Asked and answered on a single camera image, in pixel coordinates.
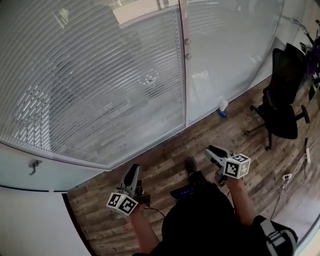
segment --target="black shirt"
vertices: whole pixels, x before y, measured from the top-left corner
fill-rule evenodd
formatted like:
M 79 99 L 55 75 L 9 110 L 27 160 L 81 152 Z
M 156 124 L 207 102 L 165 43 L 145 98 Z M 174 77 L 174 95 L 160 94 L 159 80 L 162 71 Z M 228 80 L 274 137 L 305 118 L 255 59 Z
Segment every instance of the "black shirt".
M 215 184 L 208 183 L 168 212 L 162 241 L 149 255 L 268 255 L 266 238 L 259 230 L 263 220 L 258 216 L 252 226 L 241 225 L 228 198 Z

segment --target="shoe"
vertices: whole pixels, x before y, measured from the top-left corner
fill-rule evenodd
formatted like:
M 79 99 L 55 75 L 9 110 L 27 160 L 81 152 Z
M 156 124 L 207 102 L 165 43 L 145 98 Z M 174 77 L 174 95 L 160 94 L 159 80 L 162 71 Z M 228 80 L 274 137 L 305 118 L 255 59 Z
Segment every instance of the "shoe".
M 186 169 L 188 175 L 195 173 L 197 171 L 197 163 L 193 157 L 187 157 L 184 160 L 184 168 Z

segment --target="black office chair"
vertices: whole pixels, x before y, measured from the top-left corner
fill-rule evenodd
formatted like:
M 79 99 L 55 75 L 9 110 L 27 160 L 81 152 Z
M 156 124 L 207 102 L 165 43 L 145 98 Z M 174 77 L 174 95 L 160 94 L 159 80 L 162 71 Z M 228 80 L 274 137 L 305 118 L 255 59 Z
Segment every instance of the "black office chair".
M 298 137 L 297 120 L 304 118 L 307 124 L 310 123 L 305 106 L 301 106 L 302 112 L 297 116 L 291 106 L 306 72 L 304 57 L 301 58 L 293 48 L 294 46 L 287 44 L 284 51 L 273 50 L 272 78 L 270 84 L 263 90 L 263 103 L 258 108 L 250 106 L 250 110 L 255 110 L 264 120 L 264 124 L 247 130 L 244 134 L 248 135 L 265 127 L 269 137 L 269 146 L 265 148 L 267 151 L 272 148 L 272 134 L 295 140 Z

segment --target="wooden floor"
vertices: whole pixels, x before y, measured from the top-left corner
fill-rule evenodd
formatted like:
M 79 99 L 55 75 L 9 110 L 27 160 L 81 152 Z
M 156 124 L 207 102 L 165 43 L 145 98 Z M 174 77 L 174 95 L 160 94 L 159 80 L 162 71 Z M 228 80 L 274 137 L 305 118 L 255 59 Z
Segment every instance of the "wooden floor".
M 187 183 L 187 174 L 183 167 L 186 157 L 194 156 L 198 168 L 213 182 L 217 168 L 204 155 L 204 149 L 210 144 L 243 153 L 251 158 L 250 171 L 244 182 L 259 214 L 270 218 L 279 197 L 279 188 L 283 185 L 282 176 L 286 173 L 295 173 L 295 177 L 282 192 L 275 215 L 281 213 L 295 191 L 301 188 L 305 188 L 307 196 L 316 198 L 319 204 L 319 143 L 311 150 L 313 162 L 306 166 L 304 160 L 305 137 L 309 137 L 311 145 L 320 136 L 319 109 L 316 101 L 308 102 L 309 87 L 305 86 L 298 92 L 294 103 L 296 114 L 301 111 L 300 106 L 303 104 L 311 119 L 311 124 L 306 124 L 303 119 L 298 121 L 298 139 L 287 140 L 274 136 L 273 149 L 267 152 L 266 129 L 262 128 L 249 136 L 244 135 L 245 130 L 263 123 L 254 111 L 249 110 L 249 106 L 258 106 L 261 103 L 262 89 L 269 81 L 270 79 L 265 80 L 232 101 L 227 108 L 226 119 L 216 112 L 212 113 L 181 134 L 114 171 L 96 176 L 67 194 L 77 221 L 97 255 L 127 256 L 138 250 L 137 241 L 127 220 L 106 207 L 110 193 L 118 186 L 122 175 L 132 163 L 143 166 L 142 184 L 151 194 L 151 206 L 166 214 L 175 204 L 169 192 Z M 153 210 L 146 210 L 145 215 L 161 238 L 163 217 Z M 287 220 L 290 219 L 290 211 L 286 217 Z

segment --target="window blinds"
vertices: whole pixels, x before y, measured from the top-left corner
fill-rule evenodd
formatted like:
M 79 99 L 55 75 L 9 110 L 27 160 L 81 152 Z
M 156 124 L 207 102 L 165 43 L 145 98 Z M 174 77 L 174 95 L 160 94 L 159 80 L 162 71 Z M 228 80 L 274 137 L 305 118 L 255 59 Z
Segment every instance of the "window blinds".
M 95 1 L 3 0 L 0 140 L 113 168 L 183 128 L 180 22 L 170 9 L 121 28 Z

